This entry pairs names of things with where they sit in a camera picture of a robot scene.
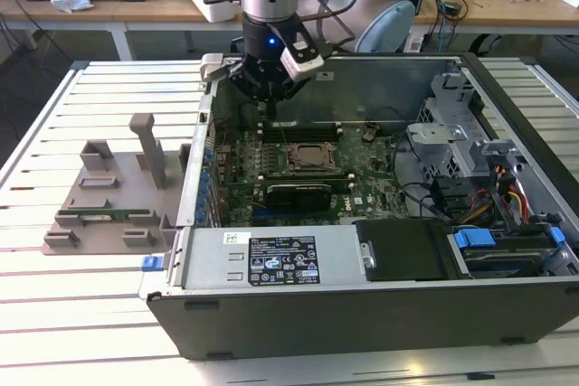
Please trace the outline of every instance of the circuit board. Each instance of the circuit board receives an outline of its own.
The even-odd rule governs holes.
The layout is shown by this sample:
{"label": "circuit board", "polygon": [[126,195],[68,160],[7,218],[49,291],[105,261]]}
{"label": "circuit board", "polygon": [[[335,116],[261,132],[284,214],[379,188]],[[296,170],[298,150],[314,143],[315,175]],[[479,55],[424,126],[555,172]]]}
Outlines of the circuit board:
{"label": "circuit board", "polygon": [[[408,210],[389,167],[392,137],[364,141],[364,126],[343,127],[336,142],[266,143],[244,133],[222,147],[220,184],[229,227],[351,224],[360,219],[403,218]],[[266,186],[327,185],[331,202],[322,212],[273,212]]]}

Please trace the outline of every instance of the black plastic cover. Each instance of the black plastic cover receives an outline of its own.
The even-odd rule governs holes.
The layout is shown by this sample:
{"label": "black plastic cover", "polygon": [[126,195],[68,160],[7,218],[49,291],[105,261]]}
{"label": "black plastic cover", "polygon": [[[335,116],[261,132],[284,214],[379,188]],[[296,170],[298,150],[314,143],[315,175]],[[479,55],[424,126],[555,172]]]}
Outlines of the black plastic cover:
{"label": "black plastic cover", "polygon": [[372,282],[458,279],[447,234],[450,228],[431,219],[357,221],[360,243],[373,251]]}

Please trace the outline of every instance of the wooden desk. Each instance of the wooden desk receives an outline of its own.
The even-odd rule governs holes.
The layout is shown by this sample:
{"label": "wooden desk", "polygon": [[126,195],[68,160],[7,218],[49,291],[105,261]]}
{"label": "wooden desk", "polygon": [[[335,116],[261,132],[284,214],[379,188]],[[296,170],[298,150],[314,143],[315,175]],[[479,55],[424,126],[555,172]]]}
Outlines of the wooden desk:
{"label": "wooden desk", "polygon": [[[457,33],[578,34],[579,10],[561,0],[466,0],[469,13]],[[424,35],[436,20],[434,0],[424,0],[412,33]]]}
{"label": "wooden desk", "polygon": [[[208,23],[191,0],[147,0],[146,2],[94,1],[94,8],[66,14],[50,2],[19,0],[26,12],[45,30],[110,32],[119,58],[132,61],[134,55],[127,39],[130,31],[240,31],[239,21]],[[14,0],[0,0],[0,13],[10,29],[34,31]]]}
{"label": "wooden desk", "polygon": [[[560,0],[515,2],[467,0],[469,14],[457,33],[579,34],[579,11]],[[87,11],[66,14],[49,2],[21,0],[24,9],[46,30],[99,30],[110,32],[122,61],[132,61],[126,32],[130,31],[240,31],[238,20],[208,23],[191,0],[146,2],[95,1]],[[0,0],[0,12],[11,29],[30,31],[32,24],[14,0]],[[429,32],[436,20],[436,4],[424,0],[411,30],[412,38]]]}

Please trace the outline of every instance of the motherboard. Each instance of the motherboard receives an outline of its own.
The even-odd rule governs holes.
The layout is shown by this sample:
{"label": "motherboard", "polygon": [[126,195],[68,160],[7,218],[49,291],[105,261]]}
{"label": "motherboard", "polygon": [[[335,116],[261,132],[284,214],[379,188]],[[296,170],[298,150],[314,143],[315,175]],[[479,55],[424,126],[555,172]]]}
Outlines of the motherboard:
{"label": "motherboard", "polygon": [[351,224],[408,216],[394,187],[398,136],[376,125],[260,127],[215,148],[222,225]]}

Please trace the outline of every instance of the floor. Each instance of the floor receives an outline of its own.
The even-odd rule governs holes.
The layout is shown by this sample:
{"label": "floor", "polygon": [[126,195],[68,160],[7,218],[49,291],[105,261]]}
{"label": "floor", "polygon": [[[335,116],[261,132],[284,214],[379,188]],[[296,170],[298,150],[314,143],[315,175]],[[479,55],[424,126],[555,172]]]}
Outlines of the floor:
{"label": "floor", "polygon": [[[116,61],[114,43],[108,33],[57,32],[54,40],[74,60]],[[0,166],[33,123],[43,103],[52,95],[69,67],[69,62],[45,36],[37,35],[38,49],[22,50],[0,65]],[[134,32],[130,40],[140,60],[199,59],[207,52],[228,52],[230,40],[238,33],[196,33],[195,51],[188,52],[180,32]],[[473,38],[460,35],[449,52],[463,52]],[[553,37],[506,37],[493,45],[490,56],[532,56],[572,95],[579,96],[579,45],[564,48]]]}

